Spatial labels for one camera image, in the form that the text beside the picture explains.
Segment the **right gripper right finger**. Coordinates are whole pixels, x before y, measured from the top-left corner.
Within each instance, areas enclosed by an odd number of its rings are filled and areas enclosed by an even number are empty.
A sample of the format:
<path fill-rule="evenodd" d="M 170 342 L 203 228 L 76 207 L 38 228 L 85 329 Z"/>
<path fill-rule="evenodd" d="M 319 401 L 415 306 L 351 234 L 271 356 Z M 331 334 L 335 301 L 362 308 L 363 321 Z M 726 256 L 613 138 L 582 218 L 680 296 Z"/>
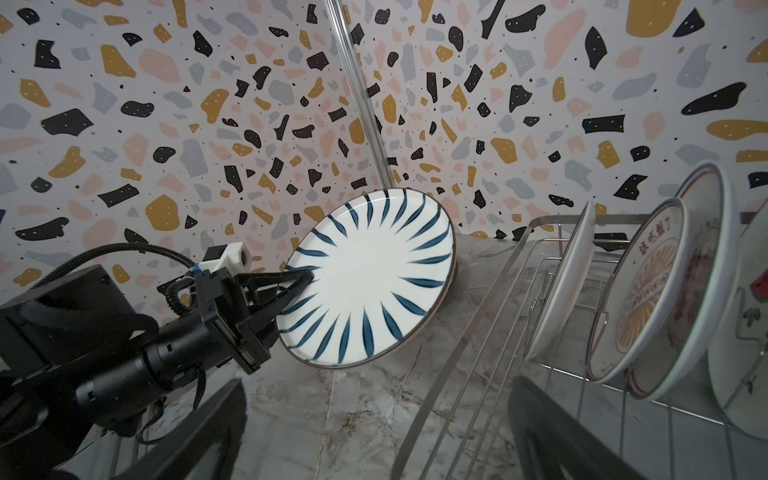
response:
<path fill-rule="evenodd" d="M 642 477 L 525 376 L 513 379 L 508 414 L 526 479 Z"/>

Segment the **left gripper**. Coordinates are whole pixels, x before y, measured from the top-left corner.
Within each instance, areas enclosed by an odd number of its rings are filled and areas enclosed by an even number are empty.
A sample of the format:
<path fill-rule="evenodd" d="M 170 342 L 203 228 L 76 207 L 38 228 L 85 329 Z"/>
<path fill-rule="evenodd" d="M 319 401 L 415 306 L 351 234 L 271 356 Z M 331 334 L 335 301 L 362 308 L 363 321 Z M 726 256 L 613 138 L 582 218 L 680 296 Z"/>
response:
<path fill-rule="evenodd" d="M 276 317 L 314 280 L 306 268 L 232 274 L 193 268 L 197 310 L 213 339 L 247 374 L 271 359 L 279 338 Z"/>

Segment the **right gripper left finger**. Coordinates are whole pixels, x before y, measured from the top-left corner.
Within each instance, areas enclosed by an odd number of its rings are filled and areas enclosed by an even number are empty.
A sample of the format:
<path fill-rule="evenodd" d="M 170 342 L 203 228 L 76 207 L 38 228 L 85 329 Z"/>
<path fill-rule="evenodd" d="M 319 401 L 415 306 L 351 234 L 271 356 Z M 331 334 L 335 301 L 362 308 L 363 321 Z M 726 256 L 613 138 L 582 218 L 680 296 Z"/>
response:
<path fill-rule="evenodd" d="M 229 479 L 247 420 L 242 382 L 231 380 L 120 479 Z"/>

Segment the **blue striped white plate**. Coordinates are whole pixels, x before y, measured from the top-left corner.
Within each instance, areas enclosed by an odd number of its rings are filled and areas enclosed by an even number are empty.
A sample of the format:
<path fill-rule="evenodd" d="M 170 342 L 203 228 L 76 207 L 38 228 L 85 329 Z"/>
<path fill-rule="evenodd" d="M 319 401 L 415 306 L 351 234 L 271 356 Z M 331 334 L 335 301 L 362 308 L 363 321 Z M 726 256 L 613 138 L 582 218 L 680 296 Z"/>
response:
<path fill-rule="evenodd" d="M 412 189 L 356 197 L 304 237 L 285 269 L 312 278 L 276 317 L 304 364 L 344 369 L 402 346 L 439 309 L 457 264 L 445 208 Z"/>

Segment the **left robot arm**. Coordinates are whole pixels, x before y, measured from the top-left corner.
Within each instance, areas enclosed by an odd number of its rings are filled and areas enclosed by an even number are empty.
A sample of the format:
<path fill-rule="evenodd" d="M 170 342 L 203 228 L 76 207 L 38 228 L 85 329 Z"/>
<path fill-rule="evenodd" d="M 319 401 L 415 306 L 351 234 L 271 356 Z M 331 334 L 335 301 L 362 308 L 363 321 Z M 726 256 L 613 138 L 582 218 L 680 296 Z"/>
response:
<path fill-rule="evenodd" d="M 138 313 L 100 266 L 30 289 L 1 309 L 1 474 L 46 478 L 94 427 L 142 440 L 149 408 L 236 362 L 269 360 L 277 316 L 310 285 L 307 269 L 182 281 L 195 304 L 160 325 Z"/>

